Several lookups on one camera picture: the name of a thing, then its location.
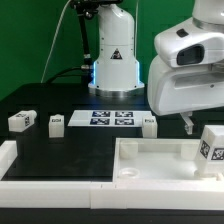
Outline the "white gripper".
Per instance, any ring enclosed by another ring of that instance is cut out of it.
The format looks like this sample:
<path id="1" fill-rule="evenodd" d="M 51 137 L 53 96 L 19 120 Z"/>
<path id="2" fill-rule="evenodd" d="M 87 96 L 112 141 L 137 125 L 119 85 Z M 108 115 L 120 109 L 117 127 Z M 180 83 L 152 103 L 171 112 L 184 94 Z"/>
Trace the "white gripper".
<path id="1" fill-rule="evenodd" d="M 156 56 L 149 69 L 148 102 L 159 116 L 181 113 L 193 133 L 193 111 L 224 106 L 224 69 L 209 65 L 171 68 Z"/>

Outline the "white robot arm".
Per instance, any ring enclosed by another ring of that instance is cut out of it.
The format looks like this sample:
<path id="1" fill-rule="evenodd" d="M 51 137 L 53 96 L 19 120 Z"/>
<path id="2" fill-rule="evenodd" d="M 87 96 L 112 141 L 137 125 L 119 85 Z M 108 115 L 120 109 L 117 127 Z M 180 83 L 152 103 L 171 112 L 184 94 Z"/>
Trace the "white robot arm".
<path id="1" fill-rule="evenodd" d="M 192 112 L 224 106 L 224 0 L 195 0 L 191 18 L 156 35 L 147 84 L 139 78 L 130 14 L 101 4 L 99 34 L 92 93 L 124 97 L 146 90 L 155 114 L 179 114 L 189 128 Z"/>

